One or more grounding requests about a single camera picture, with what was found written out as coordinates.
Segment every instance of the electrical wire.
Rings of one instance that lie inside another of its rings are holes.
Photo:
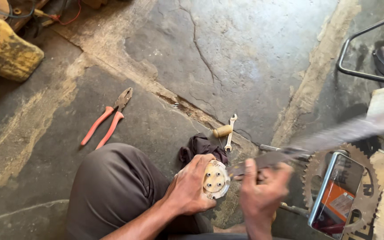
[[[9,5],[9,7],[10,7],[10,12],[9,12],[8,14],[6,14],[6,13],[4,13],[4,12],[2,12],[2,11],[0,11],[0,14],[1,14],[1,15],[4,15],[4,16],[6,16],[6,17],[10,17],[10,18],[27,18],[27,17],[32,16],[32,14],[33,14],[33,12],[34,12],[34,10],[35,10],[35,0],[32,0],[32,8],[31,8],[31,11],[30,11],[30,13],[28,13],[28,14],[26,14],[26,15],[20,15],[20,16],[13,15],[13,14],[12,14],[12,8],[11,8],[11,5]]]
[[[80,1],[80,0],[78,0],[78,6],[79,6],[78,14],[76,15],[76,17],[74,17],[73,19],[71,19],[71,20],[68,21],[67,23],[62,23],[62,22],[61,22],[61,20],[60,20],[60,15],[50,15],[50,17],[51,17],[53,20],[58,21],[61,25],[70,24],[70,23],[72,23],[75,19],[78,18],[79,13],[81,12],[81,1]]]

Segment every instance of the pliers handle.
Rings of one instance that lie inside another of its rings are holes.
[[[88,142],[88,140],[91,138],[91,136],[93,135],[93,133],[97,129],[97,127],[100,125],[100,123],[102,123],[106,118],[108,118],[112,114],[113,111],[114,111],[113,107],[109,107],[109,106],[106,107],[106,110],[104,111],[103,115],[100,116],[94,122],[94,124],[91,126],[90,130],[88,131],[87,135],[85,135],[85,138],[82,140],[81,145],[85,145]],[[108,133],[106,133],[104,138],[100,141],[99,145],[97,145],[96,149],[99,149],[100,147],[102,147],[109,140],[112,133],[114,133],[116,125],[118,124],[118,122],[122,118],[124,118],[124,115],[121,112],[116,111],[114,119],[112,120],[112,123],[110,125],[109,130],[108,130]]]

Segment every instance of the yellow wooden log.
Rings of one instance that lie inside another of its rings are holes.
[[[41,49],[21,39],[0,19],[0,76],[24,82],[43,58]]]

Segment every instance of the dark gray trousers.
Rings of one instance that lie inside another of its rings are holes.
[[[67,211],[68,239],[96,240],[122,227],[160,200],[170,182],[140,150],[108,144],[91,152],[76,173]],[[213,232],[196,214],[179,216],[161,234]]]

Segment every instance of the red-handled pliers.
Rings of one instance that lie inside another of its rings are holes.
[[[114,107],[106,107],[106,110],[104,111],[104,114],[97,119],[97,121],[91,126],[90,130],[88,131],[87,135],[85,135],[85,138],[82,140],[81,145],[85,145],[88,140],[93,135],[96,128],[102,123],[106,118],[109,117],[109,115],[112,114],[112,112],[117,109],[115,113],[114,120],[112,120],[112,123],[110,125],[108,133],[105,135],[105,137],[100,141],[99,145],[97,145],[96,149],[99,149],[102,147],[106,141],[109,140],[112,133],[114,133],[115,127],[118,124],[118,121],[122,118],[124,118],[124,115],[121,113],[121,110],[127,105],[127,102],[130,100],[131,96],[133,95],[133,88],[127,88],[125,91],[121,93],[121,95],[118,97],[118,99],[115,102]]]

